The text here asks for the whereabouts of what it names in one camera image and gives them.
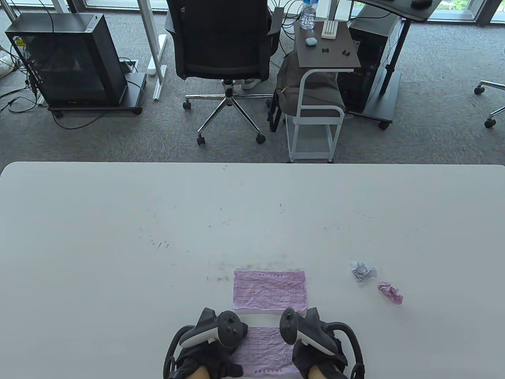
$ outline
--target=pink paper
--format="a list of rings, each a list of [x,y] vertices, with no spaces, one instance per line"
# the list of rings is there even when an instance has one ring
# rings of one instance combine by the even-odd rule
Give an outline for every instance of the pink paper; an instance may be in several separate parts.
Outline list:
[[[293,346],[284,342],[278,327],[249,327],[231,359],[242,365],[243,376],[301,377],[292,355]]]
[[[235,271],[233,309],[284,311],[307,309],[307,286],[303,271]]]
[[[398,293],[398,288],[394,288],[391,283],[382,281],[379,283],[378,288],[396,305],[400,305],[403,302],[403,296]]]

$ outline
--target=dark table top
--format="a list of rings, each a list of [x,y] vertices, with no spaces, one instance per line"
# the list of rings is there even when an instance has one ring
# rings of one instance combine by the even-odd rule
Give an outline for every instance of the dark table top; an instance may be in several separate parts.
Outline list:
[[[426,9],[421,11],[411,8],[412,0],[360,0],[361,3],[369,4],[374,7],[378,7],[395,13],[396,15],[414,20],[414,21],[426,21],[431,14],[435,11],[437,6],[442,0],[433,0],[433,4]]]
[[[316,22],[312,30],[304,30],[299,22],[294,23],[294,39],[298,51],[298,64],[302,68],[360,68],[360,60],[356,54],[354,42],[349,33],[347,23],[339,22],[335,39],[321,38],[323,22]],[[317,39],[317,45],[308,46],[305,40],[309,37]]]

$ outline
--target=black desk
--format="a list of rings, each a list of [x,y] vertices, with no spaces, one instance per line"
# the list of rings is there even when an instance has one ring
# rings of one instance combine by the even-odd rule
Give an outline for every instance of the black desk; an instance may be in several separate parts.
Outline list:
[[[398,57],[409,32],[412,21],[426,21],[431,14],[435,11],[441,0],[433,0],[433,4],[424,10],[415,10],[411,8],[411,0],[360,0],[374,7],[384,9],[388,12],[394,13],[405,18],[403,27],[398,38],[398,43],[394,49],[391,57],[391,62],[386,65],[385,70],[377,71],[377,75],[382,75],[377,89],[374,90],[367,100],[367,106],[361,113],[354,113],[358,116],[363,116],[373,120],[380,121],[379,127],[385,130],[393,121],[394,109],[396,107],[396,98],[398,94],[398,87],[400,83],[401,74],[395,72],[394,68]]]

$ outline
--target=small black object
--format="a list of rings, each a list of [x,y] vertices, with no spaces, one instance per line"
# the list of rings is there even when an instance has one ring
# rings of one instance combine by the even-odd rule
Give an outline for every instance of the small black object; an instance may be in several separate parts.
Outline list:
[[[488,118],[488,119],[486,120],[486,122],[484,122],[484,126],[485,126],[486,128],[488,128],[488,129],[489,129],[489,128],[492,128],[492,127],[493,127],[493,126],[495,126],[495,125],[496,125],[496,120],[493,120],[493,119],[491,119],[491,118]]]
[[[429,8],[433,4],[433,0],[412,0],[411,8],[422,10]]]
[[[380,130],[386,130],[388,127],[389,127],[389,122],[386,122],[386,121],[379,122],[379,129]]]
[[[256,136],[256,142],[257,142],[259,145],[261,145],[261,144],[262,144],[263,142],[265,142],[266,140],[267,140],[267,139],[266,139],[266,138],[265,138],[265,136],[264,136],[264,135],[262,135],[262,134],[258,134],[258,135]]]

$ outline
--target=computer mouse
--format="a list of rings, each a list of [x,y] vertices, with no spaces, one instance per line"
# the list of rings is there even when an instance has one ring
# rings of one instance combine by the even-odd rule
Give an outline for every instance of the computer mouse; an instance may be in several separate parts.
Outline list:
[[[433,0],[412,0],[411,8],[414,9],[426,9],[433,4]]]
[[[317,44],[317,39],[315,39],[314,37],[309,37],[305,40],[305,42],[309,46],[314,46]]]

